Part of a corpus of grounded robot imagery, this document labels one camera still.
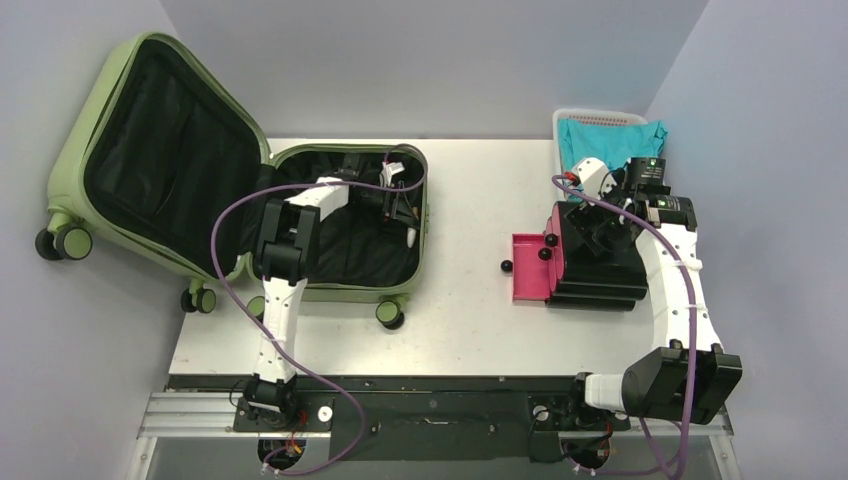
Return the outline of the white perforated plastic basket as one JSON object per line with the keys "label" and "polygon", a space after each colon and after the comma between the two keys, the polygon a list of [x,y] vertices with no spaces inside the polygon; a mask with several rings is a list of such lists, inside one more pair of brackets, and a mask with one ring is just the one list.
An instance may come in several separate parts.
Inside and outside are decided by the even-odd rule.
{"label": "white perforated plastic basket", "polygon": [[[620,111],[593,110],[593,109],[587,109],[587,108],[561,108],[561,109],[555,111],[553,113],[553,116],[552,116],[552,132],[553,132],[553,135],[554,135],[554,143],[555,143],[554,159],[555,159],[555,162],[556,162],[556,171],[558,173],[563,173],[562,169],[561,169],[561,164],[560,164],[558,145],[557,145],[557,142],[556,142],[556,139],[555,139],[555,133],[554,133],[554,128],[556,126],[555,122],[559,118],[575,118],[575,119],[579,119],[581,122],[584,122],[584,123],[590,123],[590,124],[595,124],[595,125],[607,125],[607,126],[616,126],[616,125],[621,126],[621,125],[650,123],[649,121],[647,121],[646,119],[644,119],[643,117],[641,117],[639,115],[620,112]],[[627,161],[626,167],[619,169],[619,170],[614,170],[614,172],[613,172],[614,179],[619,180],[621,178],[621,174],[627,170],[630,160],[639,159],[639,158],[657,159],[657,160],[659,160],[659,162],[663,163],[665,161],[664,150],[663,150],[660,157],[634,157],[634,158],[630,158]]]}

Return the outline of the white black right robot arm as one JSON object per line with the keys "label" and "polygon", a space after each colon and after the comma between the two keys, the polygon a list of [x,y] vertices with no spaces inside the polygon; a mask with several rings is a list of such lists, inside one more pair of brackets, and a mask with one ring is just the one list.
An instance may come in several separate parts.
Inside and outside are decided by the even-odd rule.
{"label": "white black right robot arm", "polygon": [[724,351],[704,299],[694,204],[665,185],[665,165],[635,157],[611,170],[587,157],[566,175],[564,192],[581,201],[572,221],[581,237],[638,255],[653,321],[647,354],[620,374],[586,375],[565,398],[565,416],[578,427],[604,410],[705,425],[742,377],[741,359]]}

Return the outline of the green hard-shell suitcase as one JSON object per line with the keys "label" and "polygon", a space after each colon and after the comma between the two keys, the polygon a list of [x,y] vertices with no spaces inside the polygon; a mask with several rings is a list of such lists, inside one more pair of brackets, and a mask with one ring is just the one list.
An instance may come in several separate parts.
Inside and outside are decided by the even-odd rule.
{"label": "green hard-shell suitcase", "polygon": [[[304,144],[273,152],[257,122],[176,38],[143,33],[112,50],[48,180],[48,224],[34,247],[47,261],[79,261],[95,237],[134,251],[188,279],[186,313],[208,314],[213,284],[261,276],[256,255],[265,203],[340,168],[346,153],[400,161],[412,184],[425,155],[408,144]],[[376,307],[387,329],[404,308],[424,257],[427,184],[406,193],[418,237],[384,221],[379,207],[349,203],[322,222],[317,268],[304,297]]]}

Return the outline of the teal garment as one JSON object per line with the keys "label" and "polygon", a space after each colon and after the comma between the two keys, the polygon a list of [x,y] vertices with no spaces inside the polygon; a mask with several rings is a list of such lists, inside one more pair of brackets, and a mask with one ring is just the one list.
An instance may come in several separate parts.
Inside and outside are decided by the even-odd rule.
{"label": "teal garment", "polygon": [[607,126],[559,118],[555,124],[562,172],[571,172],[584,158],[596,158],[607,167],[607,182],[613,179],[614,170],[627,166],[630,158],[660,157],[668,135],[662,121]]}

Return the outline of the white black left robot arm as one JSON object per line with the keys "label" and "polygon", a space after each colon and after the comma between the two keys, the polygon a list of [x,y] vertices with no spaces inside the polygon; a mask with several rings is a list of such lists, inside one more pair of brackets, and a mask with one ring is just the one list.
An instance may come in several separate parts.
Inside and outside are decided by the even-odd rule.
{"label": "white black left robot arm", "polygon": [[405,170],[402,163],[386,160],[381,167],[376,184],[360,181],[354,170],[343,168],[330,176],[320,176],[313,183],[271,187],[254,195],[259,197],[278,190],[300,191],[288,199],[265,203],[256,247],[264,288],[263,318],[248,314],[262,337],[255,372],[245,387],[244,399],[272,429],[285,430],[298,416],[295,383],[302,366],[286,349],[294,342],[308,275],[317,268],[322,222],[349,203],[352,187],[403,197],[425,185],[426,171],[414,183],[407,184],[393,180]]}

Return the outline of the black and pink storage organizer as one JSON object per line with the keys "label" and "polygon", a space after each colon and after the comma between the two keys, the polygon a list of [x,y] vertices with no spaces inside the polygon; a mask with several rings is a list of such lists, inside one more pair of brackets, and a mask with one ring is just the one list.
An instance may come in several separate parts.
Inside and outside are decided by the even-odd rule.
{"label": "black and pink storage organizer", "polygon": [[611,225],[603,212],[557,201],[540,233],[514,233],[512,256],[500,262],[515,302],[549,308],[631,311],[648,293],[643,262],[630,246],[597,240]]}

